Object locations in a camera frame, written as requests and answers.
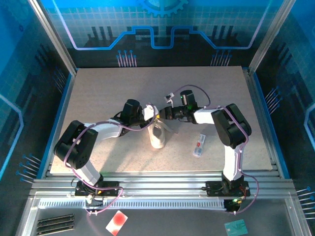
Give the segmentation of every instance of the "metal rail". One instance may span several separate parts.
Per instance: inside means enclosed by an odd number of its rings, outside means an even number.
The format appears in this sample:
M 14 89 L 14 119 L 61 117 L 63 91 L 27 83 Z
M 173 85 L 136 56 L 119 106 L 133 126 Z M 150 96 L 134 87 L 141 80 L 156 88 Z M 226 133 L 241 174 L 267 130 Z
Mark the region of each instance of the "metal rail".
M 254 105 L 255 112 L 257 114 L 257 119 L 261 129 L 262 136 L 267 147 L 269 157 L 272 161 L 273 168 L 276 166 L 276 169 L 279 171 L 281 178 L 290 178 L 287 167 L 285 165 L 284 157 L 280 149 L 277 136 L 272 132 L 272 122 L 268 122 L 268 114 L 264 111 L 264 105 L 262 99 L 259 95 L 259 84 L 255 81 L 253 75 L 249 75 L 247 69 L 243 69 L 244 77 L 249 88 L 249 92 L 252 98 L 252 103 Z
M 298 197 L 291 196 L 285 203 L 295 235 L 312 236 Z
M 34 10 L 34 13 L 38 17 L 40 23 L 42 24 L 44 30 L 46 31 L 49 39 L 55 46 L 59 56 L 63 60 L 65 66 L 67 67 L 68 71 L 72 76 L 76 75 L 76 67 L 75 64 L 65 47 L 64 43 L 60 39 L 57 31 L 55 30 L 53 24 L 51 23 L 49 17 L 47 17 L 47 13 L 45 11 L 45 8 L 43 7 L 42 3 L 37 0 L 28 0 L 31 7 Z
M 265 57 L 271 43 L 274 41 L 277 36 L 282 24 L 285 22 L 288 14 L 291 11 L 291 8 L 295 4 L 296 0 L 284 0 L 280 6 L 276 16 L 274 17 L 264 39 L 262 40 L 259 48 L 257 49 L 250 65 L 249 65 L 249 74 L 253 75 L 254 72 L 258 69 L 261 61 Z
M 278 171 L 247 172 L 259 181 L 259 199 L 285 199 L 295 193 L 291 179 L 280 179 Z M 201 190 L 206 181 L 221 181 L 221 172 L 183 173 L 107 173 L 106 180 L 119 181 L 124 188 L 123 197 L 130 199 L 217 199 L 207 197 Z M 256 183 L 246 178 L 251 197 L 257 191 Z M 70 176 L 37 179 L 30 196 L 37 198 L 73 198 L 77 179 Z

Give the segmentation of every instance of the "black bracket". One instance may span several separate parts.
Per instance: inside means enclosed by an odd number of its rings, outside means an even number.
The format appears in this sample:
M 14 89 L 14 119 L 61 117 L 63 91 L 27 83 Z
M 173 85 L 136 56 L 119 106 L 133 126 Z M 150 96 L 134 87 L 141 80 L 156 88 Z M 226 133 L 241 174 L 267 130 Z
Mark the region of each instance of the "black bracket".
M 97 184 L 97 187 L 99 188 L 109 188 L 109 187 L 118 187 L 119 186 L 119 182 L 118 181 L 100 181 Z M 95 191 L 92 188 L 89 188 L 88 186 L 86 186 L 83 182 L 78 181 L 77 182 L 77 186 L 75 188 L 75 196 L 88 196 L 89 194 L 91 194 L 92 192 L 94 192 L 95 196 L 101 196 L 101 197 L 116 197 L 118 196 L 118 189 L 113 189 L 113 190 L 97 190 Z
M 244 196 L 244 191 L 246 197 L 251 195 L 247 181 L 243 181 L 240 187 L 230 189 L 229 192 L 225 192 L 223 188 L 221 181 L 207 181 L 206 187 L 201 189 L 207 192 L 208 197 L 242 197 Z
M 36 235 L 48 235 L 74 229 L 74 214 L 39 220 Z

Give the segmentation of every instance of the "glass enclosure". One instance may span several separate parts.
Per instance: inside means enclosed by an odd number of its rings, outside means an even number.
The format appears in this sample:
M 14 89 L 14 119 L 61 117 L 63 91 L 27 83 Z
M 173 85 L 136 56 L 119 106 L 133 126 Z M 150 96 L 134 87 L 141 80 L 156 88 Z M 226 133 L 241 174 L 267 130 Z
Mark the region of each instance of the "glass enclosure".
M 315 187 L 314 10 L 314 1 L 296 1 L 257 70 L 266 109 L 297 190 Z
M 0 2 L 0 29 L 1 235 L 13 235 L 69 72 L 27 1 Z
M 248 66 L 281 0 L 42 0 L 77 67 Z

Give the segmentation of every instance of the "beige tabletop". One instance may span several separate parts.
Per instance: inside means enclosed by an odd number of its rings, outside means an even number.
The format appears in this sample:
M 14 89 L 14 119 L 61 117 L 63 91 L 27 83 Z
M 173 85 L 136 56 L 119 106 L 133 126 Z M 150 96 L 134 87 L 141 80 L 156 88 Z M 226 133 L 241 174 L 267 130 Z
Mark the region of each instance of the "beige tabletop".
M 127 99 L 142 107 L 148 102 L 161 109 L 168 104 L 164 96 L 182 85 L 194 84 L 209 94 L 212 105 L 235 103 L 252 127 L 245 148 L 244 170 L 270 170 L 270 158 L 258 124 L 245 77 L 240 66 L 230 67 L 146 67 L 79 69 L 63 123 L 62 133 L 73 120 L 92 123 L 107 120 L 121 111 Z M 195 88 L 199 106 L 205 95 Z M 179 94 L 175 106 L 181 105 Z M 224 167 L 224 147 L 214 125 L 168 121 L 176 133 L 166 132 L 166 145 L 154 149 L 148 130 L 129 132 L 107 139 L 96 146 L 90 160 L 101 172 L 123 171 L 216 171 Z M 199 134 L 205 134 L 203 154 L 193 156 Z M 68 173 L 56 156 L 51 173 Z

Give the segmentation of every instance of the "metal floor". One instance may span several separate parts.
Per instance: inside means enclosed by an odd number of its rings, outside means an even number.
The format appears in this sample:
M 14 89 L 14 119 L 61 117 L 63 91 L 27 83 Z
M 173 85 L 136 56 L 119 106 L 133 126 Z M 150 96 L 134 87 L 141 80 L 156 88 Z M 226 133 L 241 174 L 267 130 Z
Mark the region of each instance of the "metal floor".
M 83 209 L 43 209 L 38 219 L 75 214 L 75 229 L 55 236 L 112 236 L 106 226 L 117 210 L 88 216 Z M 119 236 L 225 236 L 224 224 L 243 219 L 249 236 L 293 236 L 284 200 L 257 200 L 240 215 L 213 210 L 121 210 L 128 220 Z

